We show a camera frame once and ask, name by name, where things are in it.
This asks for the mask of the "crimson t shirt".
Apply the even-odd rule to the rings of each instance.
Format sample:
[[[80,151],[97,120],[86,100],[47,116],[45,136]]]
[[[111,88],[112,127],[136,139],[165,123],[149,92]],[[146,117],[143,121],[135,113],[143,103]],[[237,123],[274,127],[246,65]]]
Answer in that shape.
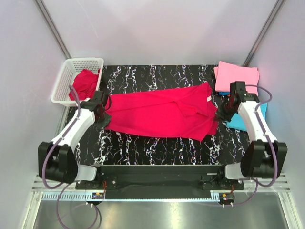
[[[96,91],[99,74],[94,74],[90,70],[83,69],[74,79],[72,84],[77,92],[80,101],[87,98],[92,99]]]
[[[198,86],[111,95],[108,129],[158,138],[202,141],[215,135],[216,107],[208,83]]]

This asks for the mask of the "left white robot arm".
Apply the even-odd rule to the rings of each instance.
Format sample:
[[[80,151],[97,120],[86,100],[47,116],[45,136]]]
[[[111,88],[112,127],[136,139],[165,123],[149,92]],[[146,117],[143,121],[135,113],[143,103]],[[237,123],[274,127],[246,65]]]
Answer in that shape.
[[[80,101],[75,96],[77,111],[65,128],[50,142],[41,142],[38,147],[39,177],[44,186],[55,189],[62,184],[75,181],[86,181],[93,189],[99,188],[103,177],[96,166],[80,165],[76,162],[74,150],[85,132],[94,124],[104,129],[111,120],[106,113],[112,102],[110,96],[103,91],[95,91],[92,99]]]

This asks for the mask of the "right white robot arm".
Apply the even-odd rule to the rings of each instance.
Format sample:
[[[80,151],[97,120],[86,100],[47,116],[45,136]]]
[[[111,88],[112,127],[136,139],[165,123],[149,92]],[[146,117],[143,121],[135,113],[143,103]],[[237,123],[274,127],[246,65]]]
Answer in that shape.
[[[269,99],[261,102],[256,94],[247,91],[248,85],[242,81],[230,83],[230,96],[224,100],[215,113],[216,120],[231,121],[235,114],[241,116],[248,136],[248,146],[240,163],[224,166],[224,173],[216,177],[218,187],[229,188],[234,180],[255,181],[271,179],[271,186],[279,177],[288,151],[284,142],[279,142],[268,127],[261,106],[273,98],[271,92],[265,90]]]

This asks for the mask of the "folded blue t shirt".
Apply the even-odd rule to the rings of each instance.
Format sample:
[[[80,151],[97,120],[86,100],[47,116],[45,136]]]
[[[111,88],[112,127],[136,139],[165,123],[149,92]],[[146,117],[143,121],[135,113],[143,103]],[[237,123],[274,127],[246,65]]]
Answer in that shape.
[[[227,96],[229,94],[230,94],[229,92],[219,92],[219,95],[223,95],[223,96]]]

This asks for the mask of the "folded pink t shirt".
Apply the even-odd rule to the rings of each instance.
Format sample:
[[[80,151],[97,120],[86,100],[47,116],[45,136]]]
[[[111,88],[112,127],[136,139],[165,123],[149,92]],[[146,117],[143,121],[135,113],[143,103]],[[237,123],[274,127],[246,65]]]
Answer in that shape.
[[[216,78],[215,90],[217,92],[230,92],[230,83],[245,82],[246,85],[258,85],[259,71],[257,67],[242,67],[220,61],[214,67]]]

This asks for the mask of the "crimson t shirt in basket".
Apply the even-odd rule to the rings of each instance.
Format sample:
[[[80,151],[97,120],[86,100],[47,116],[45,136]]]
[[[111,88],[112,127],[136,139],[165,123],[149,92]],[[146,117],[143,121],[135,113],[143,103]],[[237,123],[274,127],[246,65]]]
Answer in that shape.
[[[80,101],[87,98],[92,99],[96,91],[99,74],[94,74],[90,70],[83,69],[74,79],[72,84],[77,92]]]

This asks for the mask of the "folded cyan t shirt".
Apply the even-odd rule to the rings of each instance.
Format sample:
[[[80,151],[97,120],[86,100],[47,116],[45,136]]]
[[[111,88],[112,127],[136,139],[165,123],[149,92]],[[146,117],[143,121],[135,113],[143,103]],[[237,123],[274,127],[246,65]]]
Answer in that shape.
[[[266,111],[267,111],[267,104],[262,104],[260,106],[263,118],[265,119]],[[239,114],[234,114],[230,122],[225,122],[227,128],[232,128],[240,131],[247,131],[246,126]]]

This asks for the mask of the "white plastic basket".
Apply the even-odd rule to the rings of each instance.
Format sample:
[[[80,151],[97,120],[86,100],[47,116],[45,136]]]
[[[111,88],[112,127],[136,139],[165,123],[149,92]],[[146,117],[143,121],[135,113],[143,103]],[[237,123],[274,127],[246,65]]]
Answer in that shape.
[[[76,106],[76,103],[69,97],[69,86],[73,85],[74,80],[82,70],[90,70],[97,74],[97,84],[95,90],[99,90],[104,59],[98,57],[71,58],[64,61],[57,76],[55,86],[51,95],[51,101],[66,107]]]

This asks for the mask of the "black marble pattern mat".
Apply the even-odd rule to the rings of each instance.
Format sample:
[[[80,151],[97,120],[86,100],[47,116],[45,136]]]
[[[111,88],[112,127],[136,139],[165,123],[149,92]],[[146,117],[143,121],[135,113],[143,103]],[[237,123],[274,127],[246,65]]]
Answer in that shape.
[[[104,66],[101,90],[110,94],[215,85],[212,65]],[[149,138],[90,127],[74,151],[79,164],[101,165],[227,165],[241,161],[248,134],[219,123],[203,141]]]

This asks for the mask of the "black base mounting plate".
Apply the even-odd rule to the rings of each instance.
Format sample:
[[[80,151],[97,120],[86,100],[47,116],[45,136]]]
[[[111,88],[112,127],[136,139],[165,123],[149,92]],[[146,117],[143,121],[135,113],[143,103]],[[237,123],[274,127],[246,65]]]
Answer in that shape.
[[[106,181],[119,180],[118,190],[106,190]],[[102,184],[106,200],[201,200],[211,198],[211,190],[203,190],[194,186],[178,187],[141,187],[134,183],[151,183],[165,181],[214,181],[224,187],[228,179],[224,177],[224,166],[219,165],[104,165],[98,168],[95,181],[89,184]]]

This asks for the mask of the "aluminium frame rail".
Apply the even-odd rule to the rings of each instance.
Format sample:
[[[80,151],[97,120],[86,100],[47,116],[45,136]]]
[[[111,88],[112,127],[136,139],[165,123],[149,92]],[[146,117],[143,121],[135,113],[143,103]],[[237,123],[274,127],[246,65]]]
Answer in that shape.
[[[116,179],[116,183],[112,183],[112,180],[106,181],[106,190],[118,190],[119,189],[119,180]],[[68,190],[101,190],[102,184],[100,185],[93,185],[89,184],[89,181],[77,181],[69,185]],[[60,187],[57,187],[55,189],[49,189],[46,188],[43,184],[43,181],[38,176],[35,178],[32,191],[46,191],[46,190],[53,190],[53,191],[59,191],[60,188],[63,188],[67,184],[63,184]],[[192,181],[192,182],[186,182],[186,181],[165,181],[165,182],[151,182],[151,183],[134,183],[132,185],[136,186],[143,186],[143,187],[178,187],[178,186],[194,186],[197,188],[202,188],[203,190],[211,190],[213,192],[220,191],[220,190],[231,190],[234,186],[235,191],[250,191],[254,190],[256,185],[258,186],[257,191],[258,192],[268,192],[268,191],[274,191],[274,192],[289,192],[290,187],[286,180],[285,175],[280,175],[280,177],[269,187],[261,186],[260,184],[257,184],[254,180],[228,180],[228,184],[224,184],[224,187],[220,187],[221,185],[216,184],[216,180],[214,181]]]

